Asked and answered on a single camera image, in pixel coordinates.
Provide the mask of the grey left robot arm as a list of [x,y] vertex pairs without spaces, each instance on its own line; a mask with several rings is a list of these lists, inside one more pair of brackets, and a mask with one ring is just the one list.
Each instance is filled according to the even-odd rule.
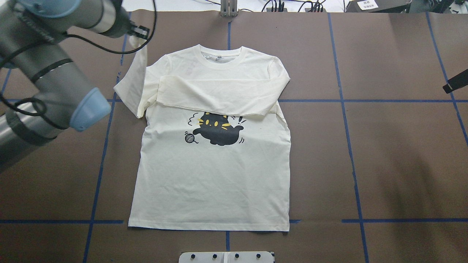
[[1,5],[1,68],[18,68],[38,93],[10,103],[1,115],[1,171],[50,143],[69,127],[83,131],[107,116],[111,107],[60,47],[68,38],[83,40],[113,54],[71,27],[111,38],[133,35],[145,40],[152,29],[130,20],[121,0],[7,0]]

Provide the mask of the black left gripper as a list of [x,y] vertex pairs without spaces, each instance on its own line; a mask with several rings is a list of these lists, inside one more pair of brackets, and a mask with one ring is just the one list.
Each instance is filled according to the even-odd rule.
[[127,15],[117,15],[112,26],[107,30],[107,36],[119,38],[123,35],[133,35],[137,38],[147,40],[150,29],[144,26],[136,26]]

